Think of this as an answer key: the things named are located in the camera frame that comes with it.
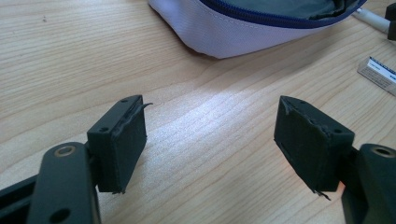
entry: fabric pouch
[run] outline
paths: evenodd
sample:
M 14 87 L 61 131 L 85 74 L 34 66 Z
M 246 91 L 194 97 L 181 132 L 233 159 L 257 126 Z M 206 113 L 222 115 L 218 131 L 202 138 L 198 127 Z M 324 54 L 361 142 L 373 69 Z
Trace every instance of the fabric pouch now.
M 311 35 L 366 0 L 148 0 L 190 48 L 228 58 Z

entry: wooden table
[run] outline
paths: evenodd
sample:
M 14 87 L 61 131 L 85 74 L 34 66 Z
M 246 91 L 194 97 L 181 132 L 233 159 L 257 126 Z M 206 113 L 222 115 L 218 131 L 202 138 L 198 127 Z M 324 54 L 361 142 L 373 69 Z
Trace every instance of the wooden table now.
M 85 142 L 119 99 L 154 103 L 126 193 L 99 194 L 104 223 L 345 222 L 344 187 L 313 194 L 276 146 L 280 95 L 343 123 L 356 148 L 396 148 L 396 97 L 356 72 L 368 56 L 396 69 L 396 43 L 352 17 L 225 60 L 185 47 L 146 0 L 1 1 L 0 30 L 0 189 Z

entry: blue zipper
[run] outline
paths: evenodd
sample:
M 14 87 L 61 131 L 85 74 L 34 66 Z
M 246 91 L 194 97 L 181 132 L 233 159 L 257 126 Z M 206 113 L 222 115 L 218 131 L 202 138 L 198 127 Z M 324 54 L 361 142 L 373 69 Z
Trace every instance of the blue zipper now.
M 339 15 L 337 17 L 317 20 L 317 21 L 293 18 L 288 16 L 279 16 L 269 13 L 262 13 L 259 11 L 253 11 L 241 7 L 236 7 L 222 0 L 200 0 L 200 1 L 203 4 L 205 4 L 207 7 L 210 7 L 211 9 L 217 11 L 218 13 L 240 21 L 248 21 L 261 25 L 283 27 L 283 28 L 313 29 L 327 25 L 332 25 L 336 22 L 345 19 L 354 11 L 356 11 L 359 7 L 361 7 L 367 0 L 360 0 L 356 6 L 354 6 L 353 8 L 349 8 L 342 15 Z

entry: light wood surface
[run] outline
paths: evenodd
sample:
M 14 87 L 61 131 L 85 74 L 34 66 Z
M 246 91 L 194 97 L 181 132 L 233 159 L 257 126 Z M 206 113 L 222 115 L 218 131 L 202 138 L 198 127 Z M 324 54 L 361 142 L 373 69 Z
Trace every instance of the light wood surface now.
M 104 223 L 343 223 L 344 187 L 330 202 L 313 194 L 277 148 L 277 103 L 306 100 L 356 148 L 396 148 L 396 97 L 356 72 L 368 56 L 396 69 L 395 42 L 352 17 L 217 60 L 186 48 L 147 0 L 1 1 L 0 189 L 143 94 L 148 142 L 126 193 L 99 194 Z

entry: black plastic bracket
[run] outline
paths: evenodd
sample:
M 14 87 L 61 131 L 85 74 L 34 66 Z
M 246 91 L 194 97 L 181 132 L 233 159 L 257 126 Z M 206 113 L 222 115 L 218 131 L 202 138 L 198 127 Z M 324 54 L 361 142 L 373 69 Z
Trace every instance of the black plastic bracket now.
M 279 99 L 275 141 L 305 184 L 326 196 L 322 191 L 342 181 L 347 223 L 394 223 L 396 151 L 372 144 L 357 150 L 354 135 L 305 101 Z
M 0 190 L 0 223 L 100 223 L 95 186 L 124 192 L 147 141 L 141 95 L 118 101 L 88 142 L 53 147 L 38 175 Z

